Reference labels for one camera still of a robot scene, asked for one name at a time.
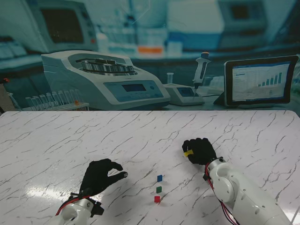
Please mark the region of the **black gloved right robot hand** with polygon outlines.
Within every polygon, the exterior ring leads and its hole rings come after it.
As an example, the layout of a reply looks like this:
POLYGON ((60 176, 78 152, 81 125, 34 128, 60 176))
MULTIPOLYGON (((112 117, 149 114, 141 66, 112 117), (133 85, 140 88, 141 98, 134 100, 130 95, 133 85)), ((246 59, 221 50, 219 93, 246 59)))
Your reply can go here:
POLYGON ((217 159, 215 150, 207 138, 196 138, 185 140, 182 145, 184 153, 191 150, 187 158, 192 164, 207 165, 212 160, 217 159))

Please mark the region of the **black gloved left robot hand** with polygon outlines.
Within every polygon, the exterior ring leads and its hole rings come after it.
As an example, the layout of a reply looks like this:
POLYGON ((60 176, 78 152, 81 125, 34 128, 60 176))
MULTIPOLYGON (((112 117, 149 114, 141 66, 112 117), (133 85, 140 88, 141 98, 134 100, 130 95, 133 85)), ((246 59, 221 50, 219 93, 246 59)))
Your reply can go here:
POLYGON ((90 196, 95 196, 103 192, 110 185, 124 179, 128 173, 123 171, 123 167, 106 158, 90 162, 83 177, 80 192, 89 190, 90 196))

